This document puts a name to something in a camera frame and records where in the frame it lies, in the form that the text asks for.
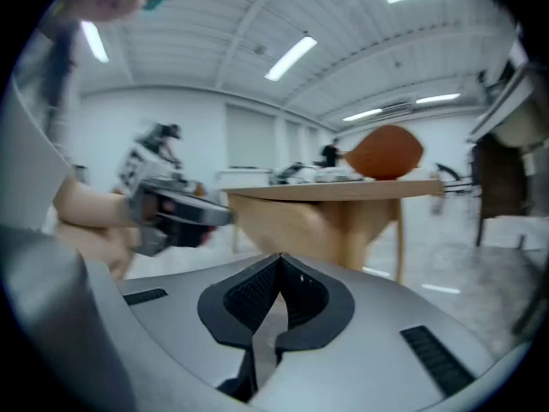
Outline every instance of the black slot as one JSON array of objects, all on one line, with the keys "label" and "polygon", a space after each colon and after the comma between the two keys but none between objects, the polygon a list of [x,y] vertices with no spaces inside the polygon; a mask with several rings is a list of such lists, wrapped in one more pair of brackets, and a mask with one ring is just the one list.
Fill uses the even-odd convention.
[{"label": "black slot", "polygon": [[135,304],[141,304],[143,302],[149,302],[150,300],[155,300],[167,296],[168,293],[162,288],[154,288],[153,290],[147,290],[139,293],[125,294],[124,300],[129,306],[134,306]]},{"label": "black slot", "polygon": [[424,326],[401,331],[402,337],[446,397],[474,381],[474,377]]}]

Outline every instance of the table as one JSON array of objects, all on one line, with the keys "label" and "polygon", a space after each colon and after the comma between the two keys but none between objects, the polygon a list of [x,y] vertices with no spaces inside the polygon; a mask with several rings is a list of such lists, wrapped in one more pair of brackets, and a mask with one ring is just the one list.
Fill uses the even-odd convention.
[{"label": "table", "polygon": [[225,189],[241,229],[263,253],[287,252],[362,271],[368,245],[397,224],[396,280],[404,271],[405,197],[440,195],[439,180],[390,180]]}]

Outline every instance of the brown ceramic object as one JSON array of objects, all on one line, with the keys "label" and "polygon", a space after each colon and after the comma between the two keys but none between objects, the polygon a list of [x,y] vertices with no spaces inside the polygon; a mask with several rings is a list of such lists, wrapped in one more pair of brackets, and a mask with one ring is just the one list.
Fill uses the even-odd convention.
[{"label": "brown ceramic object", "polygon": [[423,155],[418,139],[404,128],[384,125],[345,154],[357,173],[375,180],[396,180],[412,171]]}]

